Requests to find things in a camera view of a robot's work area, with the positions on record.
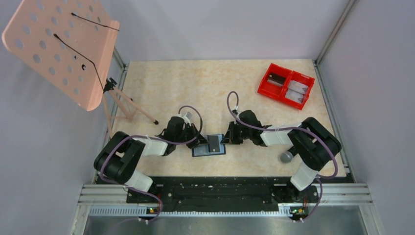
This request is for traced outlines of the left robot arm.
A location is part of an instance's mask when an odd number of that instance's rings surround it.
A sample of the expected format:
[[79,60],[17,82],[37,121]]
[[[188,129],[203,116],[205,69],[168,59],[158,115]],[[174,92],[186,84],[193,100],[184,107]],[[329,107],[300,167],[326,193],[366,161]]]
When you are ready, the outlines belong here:
[[152,202],[157,196],[154,181],[137,169],[138,162],[144,156],[167,156],[176,145],[185,143],[193,149],[208,141],[197,130],[190,119],[173,116],[167,127],[155,138],[139,138],[118,131],[95,158],[93,167],[111,183],[125,185],[138,190],[138,196],[144,202]]

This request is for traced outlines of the black credit card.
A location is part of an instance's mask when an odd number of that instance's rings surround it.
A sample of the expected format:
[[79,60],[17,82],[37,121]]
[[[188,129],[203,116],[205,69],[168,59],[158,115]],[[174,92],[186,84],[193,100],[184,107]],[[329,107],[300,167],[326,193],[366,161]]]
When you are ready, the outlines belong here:
[[220,141],[218,135],[208,135],[208,151],[209,153],[217,153],[220,151]]
[[268,83],[274,84],[278,87],[282,87],[285,84],[285,81],[286,81],[286,77],[282,75],[278,75],[276,73],[270,73],[267,78]]

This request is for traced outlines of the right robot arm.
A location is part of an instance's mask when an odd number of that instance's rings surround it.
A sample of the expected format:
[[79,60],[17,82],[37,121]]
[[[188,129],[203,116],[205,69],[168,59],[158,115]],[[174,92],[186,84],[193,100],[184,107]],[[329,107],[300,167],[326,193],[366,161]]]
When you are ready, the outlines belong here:
[[302,162],[287,188],[287,196],[294,202],[301,201],[307,195],[306,188],[342,149],[338,139],[314,117],[292,126],[276,126],[262,125],[251,110],[241,113],[234,110],[232,113],[236,120],[229,123],[222,144],[237,145],[251,140],[254,145],[262,147],[289,145],[288,156],[300,156]]

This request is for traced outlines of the blue leather card holder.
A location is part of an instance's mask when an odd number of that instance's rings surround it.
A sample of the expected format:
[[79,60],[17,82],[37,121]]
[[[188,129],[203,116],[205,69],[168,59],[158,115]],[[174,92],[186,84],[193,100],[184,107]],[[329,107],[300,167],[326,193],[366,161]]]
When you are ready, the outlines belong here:
[[224,134],[214,134],[219,136],[220,141],[220,151],[217,153],[209,153],[208,151],[208,135],[203,135],[207,143],[200,144],[199,146],[193,148],[191,150],[192,157],[207,157],[207,156],[218,156],[218,155],[226,155],[226,146],[221,144],[221,140],[224,138]]

